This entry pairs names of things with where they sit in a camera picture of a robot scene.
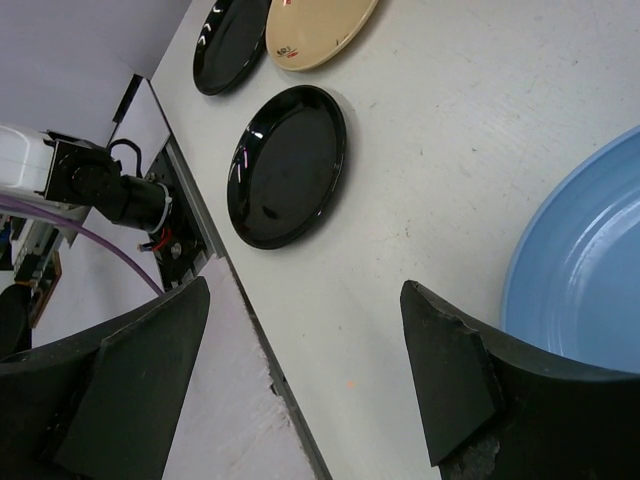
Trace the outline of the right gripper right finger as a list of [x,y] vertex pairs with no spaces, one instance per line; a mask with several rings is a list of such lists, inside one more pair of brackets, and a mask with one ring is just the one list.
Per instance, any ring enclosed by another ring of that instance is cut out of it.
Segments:
[[635,479],[639,378],[534,347],[420,283],[400,294],[429,460],[445,479]]

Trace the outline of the blue plastic plate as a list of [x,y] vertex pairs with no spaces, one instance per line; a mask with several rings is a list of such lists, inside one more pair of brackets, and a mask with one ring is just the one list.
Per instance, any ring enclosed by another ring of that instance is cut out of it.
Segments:
[[525,228],[500,326],[550,353],[639,371],[639,130],[576,167]]

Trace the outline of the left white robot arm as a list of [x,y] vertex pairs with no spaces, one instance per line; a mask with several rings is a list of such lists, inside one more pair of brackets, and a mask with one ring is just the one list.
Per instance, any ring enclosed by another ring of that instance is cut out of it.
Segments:
[[159,232],[170,189],[142,175],[142,151],[123,138],[101,147],[53,131],[1,126],[1,193],[51,207],[97,209],[116,225]]

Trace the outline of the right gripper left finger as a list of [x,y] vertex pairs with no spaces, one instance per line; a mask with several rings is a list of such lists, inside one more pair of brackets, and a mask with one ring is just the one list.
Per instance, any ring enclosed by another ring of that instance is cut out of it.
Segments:
[[161,478],[209,305],[197,277],[2,359],[2,478]]

